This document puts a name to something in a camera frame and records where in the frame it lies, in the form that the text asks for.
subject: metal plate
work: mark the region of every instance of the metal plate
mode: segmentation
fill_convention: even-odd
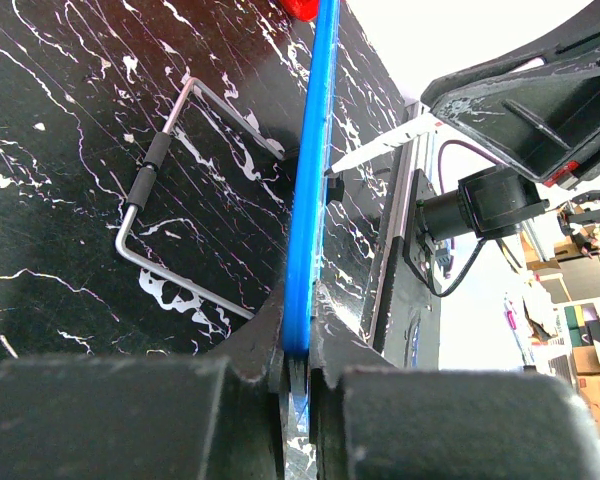
[[[391,245],[380,293],[373,348],[400,368],[437,370],[440,298],[434,297],[402,257],[404,239]]]
[[[407,207],[407,228],[404,233],[404,260],[411,268],[413,273],[427,281],[427,261],[426,252],[418,242],[418,238],[422,235],[422,231],[418,228],[416,221],[416,204],[419,200],[428,200],[436,196],[433,190],[433,185],[420,169],[413,172],[413,181],[411,183],[411,192],[409,197],[409,205]]]

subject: metal wire handle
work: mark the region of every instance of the metal wire handle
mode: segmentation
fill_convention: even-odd
[[[218,97],[209,87],[195,77],[189,78],[184,84],[184,87],[182,88],[182,91],[180,92],[180,95],[173,106],[173,110],[171,110],[171,113],[169,114],[169,118],[164,124],[162,132],[157,133],[154,137],[153,142],[147,151],[143,166],[138,172],[133,187],[129,192],[127,199],[127,211],[124,219],[122,220],[122,225],[120,226],[118,235],[116,235],[116,251],[123,258],[138,265],[139,267],[144,268],[145,270],[148,270],[149,272],[154,273],[155,275],[158,275],[169,282],[173,282],[182,288],[186,288],[205,300],[216,303],[218,306],[240,315],[241,317],[250,319],[253,317],[253,313],[250,311],[236,305],[233,302],[230,302],[225,298],[222,298],[206,288],[201,287],[188,278],[184,278],[177,273],[174,273],[171,270],[152,262],[148,258],[138,255],[126,246],[127,237],[131,231],[131,226],[133,225],[138,212],[144,209],[149,194],[151,193],[151,189],[153,188],[153,184],[155,183],[157,172],[162,166],[162,162],[164,161],[169,149],[169,145],[171,144],[171,132],[175,127],[184,103],[194,87],[199,88],[200,91],[209,97],[217,107],[219,107],[224,113],[236,121],[247,133],[253,137],[253,139],[259,145],[268,150],[278,160],[283,160],[283,155],[281,152],[267,142],[262,135],[260,135],[251,125],[249,125],[244,118],[236,114],[236,112],[220,97]]]

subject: black marble surface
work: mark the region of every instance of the black marble surface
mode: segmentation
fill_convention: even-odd
[[[334,158],[402,102],[343,4]],[[0,1],[0,360],[203,352],[242,320],[115,254],[125,194],[191,74],[297,148],[313,24],[274,2]],[[253,311],[283,274],[293,168],[191,96],[129,245]],[[347,172],[322,281],[360,316],[391,157]]]

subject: black foam grip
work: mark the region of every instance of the black foam grip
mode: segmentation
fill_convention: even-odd
[[[152,168],[142,167],[136,176],[136,180],[133,182],[127,203],[136,205],[140,210],[144,210],[157,176],[157,173]]]
[[[168,134],[162,132],[156,133],[151,142],[151,146],[149,147],[149,151],[144,157],[144,165],[150,163],[156,166],[156,170],[160,169],[164,157],[169,150],[169,145],[171,145],[171,137]]]

